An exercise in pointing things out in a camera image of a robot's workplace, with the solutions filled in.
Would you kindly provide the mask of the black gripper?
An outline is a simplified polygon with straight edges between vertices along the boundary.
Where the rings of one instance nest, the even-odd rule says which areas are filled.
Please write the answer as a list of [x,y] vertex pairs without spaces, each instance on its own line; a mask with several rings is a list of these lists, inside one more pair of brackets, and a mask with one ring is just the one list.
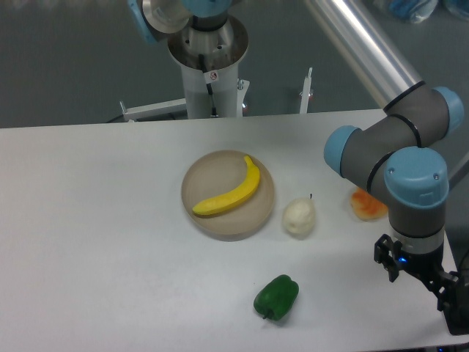
[[437,311],[443,312],[454,305],[454,291],[459,277],[454,271],[443,270],[443,245],[426,254],[413,254],[398,250],[394,258],[394,242],[387,234],[381,235],[374,244],[374,261],[388,272],[388,279],[394,282],[399,269],[421,279],[425,288],[437,299]]

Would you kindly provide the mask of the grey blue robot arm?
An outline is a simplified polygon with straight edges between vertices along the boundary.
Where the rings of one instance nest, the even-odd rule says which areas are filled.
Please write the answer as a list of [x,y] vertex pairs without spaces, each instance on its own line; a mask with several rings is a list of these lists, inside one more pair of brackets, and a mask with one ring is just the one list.
[[432,149],[461,124],[461,100],[445,87],[428,87],[361,1],[308,1],[307,7],[385,112],[366,130],[338,128],[324,148],[331,169],[388,206],[393,234],[376,242],[374,260],[390,280],[405,271],[421,281],[440,311],[467,316],[468,273],[442,266],[453,177]]

